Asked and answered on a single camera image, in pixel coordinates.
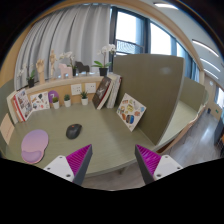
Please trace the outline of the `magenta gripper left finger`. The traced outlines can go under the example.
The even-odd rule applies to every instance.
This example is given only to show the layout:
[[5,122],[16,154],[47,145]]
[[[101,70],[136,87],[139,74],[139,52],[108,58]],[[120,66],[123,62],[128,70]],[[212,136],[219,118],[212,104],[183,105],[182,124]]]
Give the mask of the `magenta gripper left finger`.
[[68,156],[59,155],[44,170],[73,182],[76,185],[81,185],[85,178],[92,154],[92,145],[89,144]]

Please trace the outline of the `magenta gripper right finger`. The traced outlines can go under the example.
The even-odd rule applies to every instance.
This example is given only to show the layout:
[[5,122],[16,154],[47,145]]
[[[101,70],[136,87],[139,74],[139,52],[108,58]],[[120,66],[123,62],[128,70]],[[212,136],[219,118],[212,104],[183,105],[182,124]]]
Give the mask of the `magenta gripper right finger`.
[[138,144],[135,145],[135,156],[146,184],[182,169],[182,166],[169,155],[160,156]]

